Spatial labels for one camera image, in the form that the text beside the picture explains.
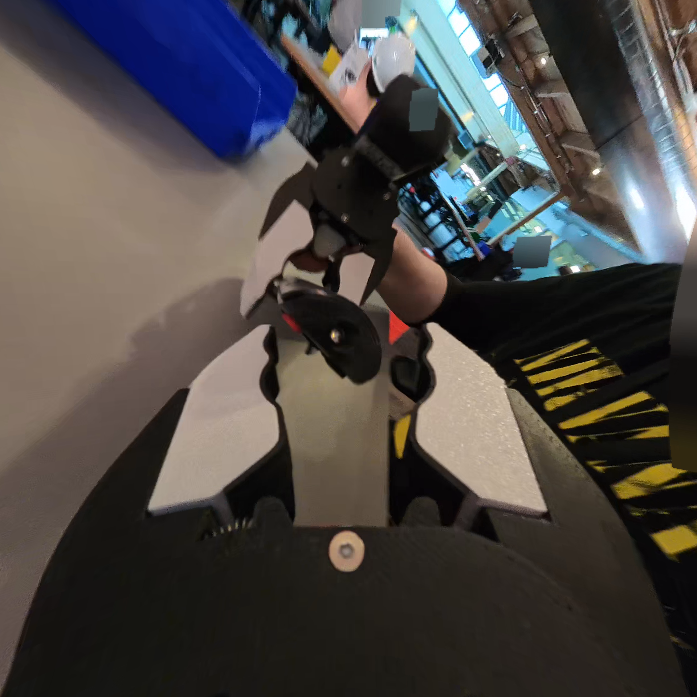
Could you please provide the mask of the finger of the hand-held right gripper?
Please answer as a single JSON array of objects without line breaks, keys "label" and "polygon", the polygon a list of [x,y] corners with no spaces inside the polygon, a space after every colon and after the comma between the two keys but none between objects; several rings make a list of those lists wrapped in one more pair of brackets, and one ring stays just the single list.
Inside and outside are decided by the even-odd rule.
[{"label": "finger of the hand-held right gripper", "polygon": [[325,226],[324,290],[362,306],[388,270],[395,237],[395,229],[390,229],[375,244],[351,244],[335,227]]},{"label": "finger of the hand-held right gripper", "polygon": [[268,287],[281,277],[286,262],[314,238],[310,210],[316,166],[306,163],[274,193],[258,235],[248,274],[240,292],[240,313],[249,318]]}]

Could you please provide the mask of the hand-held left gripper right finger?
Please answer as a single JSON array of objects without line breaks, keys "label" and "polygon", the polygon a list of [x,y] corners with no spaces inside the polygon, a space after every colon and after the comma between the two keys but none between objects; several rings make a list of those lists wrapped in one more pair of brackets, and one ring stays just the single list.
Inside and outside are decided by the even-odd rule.
[{"label": "hand-held left gripper right finger", "polygon": [[423,336],[429,385],[409,438],[453,500],[446,524],[472,526],[486,509],[545,518],[545,497],[503,380],[438,324],[428,323]]}]

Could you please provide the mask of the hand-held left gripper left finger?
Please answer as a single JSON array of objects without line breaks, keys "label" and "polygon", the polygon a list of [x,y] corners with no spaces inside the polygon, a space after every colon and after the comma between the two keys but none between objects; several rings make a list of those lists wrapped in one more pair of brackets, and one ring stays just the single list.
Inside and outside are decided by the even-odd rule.
[{"label": "hand-held left gripper left finger", "polygon": [[192,381],[149,514],[208,508],[219,523],[241,523],[262,498],[276,498],[289,510],[277,359],[274,327],[260,325]]}]

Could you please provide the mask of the black remote control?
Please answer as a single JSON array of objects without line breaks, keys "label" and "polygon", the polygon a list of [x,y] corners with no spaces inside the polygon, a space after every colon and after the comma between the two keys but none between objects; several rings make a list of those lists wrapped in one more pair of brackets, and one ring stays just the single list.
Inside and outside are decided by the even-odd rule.
[{"label": "black remote control", "polygon": [[300,280],[279,282],[276,297],[286,322],[337,375],[361,385],[379,373],[379,334],[354,302]]}]

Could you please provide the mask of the person's right forearm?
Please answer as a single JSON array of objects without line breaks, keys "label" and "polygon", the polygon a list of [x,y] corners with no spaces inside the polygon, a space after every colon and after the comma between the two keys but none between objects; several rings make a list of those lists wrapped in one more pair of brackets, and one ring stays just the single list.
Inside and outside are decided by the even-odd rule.
[{"label": "person's right forearm", "polygon": [[502,366],[587,341],[621,367],[662,360],[682,266],[627,264],[516,282],[461,282],[403,231],[379,292],[403,322],[436,323]]}]

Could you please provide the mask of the pink object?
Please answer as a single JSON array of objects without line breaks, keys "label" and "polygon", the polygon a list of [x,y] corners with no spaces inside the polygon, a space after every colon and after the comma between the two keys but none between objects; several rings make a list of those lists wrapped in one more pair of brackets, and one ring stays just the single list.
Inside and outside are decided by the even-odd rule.
[{"label": "pink object", "polygon": [[354,83],[346,88],[344,105],[352,118],[360,125],[366,121],[377,100],[368,92],[367,85]]}]

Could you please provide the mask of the wooden table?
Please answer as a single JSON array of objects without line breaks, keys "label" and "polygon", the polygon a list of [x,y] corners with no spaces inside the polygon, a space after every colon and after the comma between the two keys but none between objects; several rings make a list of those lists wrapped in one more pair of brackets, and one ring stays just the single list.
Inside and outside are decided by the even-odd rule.
[{"label": "wooden table", "polygon": [[339,94],[333,90],[327,76],[318,66],[317,61],[311,56],[309,49],[284,33],[280,35],[280,41],[290,59],[314,85],[314,88],[321,94],[322,98],[333,109],[337,116],[342,119],[353,134],[358,133],[360,130],[359,122],[349,113],[346,104],[342,98],[339,97]]}]

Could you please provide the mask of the white printed box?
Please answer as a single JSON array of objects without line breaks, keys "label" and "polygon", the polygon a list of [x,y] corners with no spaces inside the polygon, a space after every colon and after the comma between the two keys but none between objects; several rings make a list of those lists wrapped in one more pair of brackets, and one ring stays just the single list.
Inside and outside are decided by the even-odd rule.
[{"label": "white printed box", "polygon": [[369,52],[354,39],[329,74],[328,83],[331,90],[336,95],[342,94],[345,89],[358,81],[363,70],[370,65]]}]

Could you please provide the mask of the black shirt yellow print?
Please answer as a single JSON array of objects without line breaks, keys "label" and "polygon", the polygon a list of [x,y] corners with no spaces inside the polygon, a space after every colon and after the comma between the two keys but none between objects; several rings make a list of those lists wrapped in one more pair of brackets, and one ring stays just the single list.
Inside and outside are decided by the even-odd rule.
[{"label": "black shirt yellow print", "polygon": [[[617,510],[661,603],[685,672],[696,673],[696,472],[673,466],[668,340],[628,329],[483,352]],[[620,339],[629,345],[620,347]]]}]

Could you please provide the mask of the white safety helmet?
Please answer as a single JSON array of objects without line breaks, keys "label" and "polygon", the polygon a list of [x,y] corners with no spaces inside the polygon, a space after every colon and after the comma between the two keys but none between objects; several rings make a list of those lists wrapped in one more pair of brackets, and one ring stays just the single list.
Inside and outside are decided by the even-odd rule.
[{"label": "white safety helmet", "polygon": [[416,49],[410,38],[401,32],[377,39],[371,54],[371,76],[379,95],[401,75],[413,76]]}]

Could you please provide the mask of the blue plastic crate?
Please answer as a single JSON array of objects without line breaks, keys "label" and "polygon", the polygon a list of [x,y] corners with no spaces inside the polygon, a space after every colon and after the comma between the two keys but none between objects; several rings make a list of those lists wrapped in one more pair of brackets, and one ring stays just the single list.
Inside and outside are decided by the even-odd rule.
[{"label": "blue plastic crate", "polygon": [[54,3],[218,157],[285,128],[295,82],[225,1]]}]

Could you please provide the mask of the silver ventilation duct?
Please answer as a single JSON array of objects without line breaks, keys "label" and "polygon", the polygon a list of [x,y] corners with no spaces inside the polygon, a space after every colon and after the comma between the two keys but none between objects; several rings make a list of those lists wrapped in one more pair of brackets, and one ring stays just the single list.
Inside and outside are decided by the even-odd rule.
[{"label": "silver ventilation duct", "polygon": [[696,228],[696,90],[682,50],[696,19],[672,26],[666,1],[607,1],[606,11],[647,123],[678,239]]}]

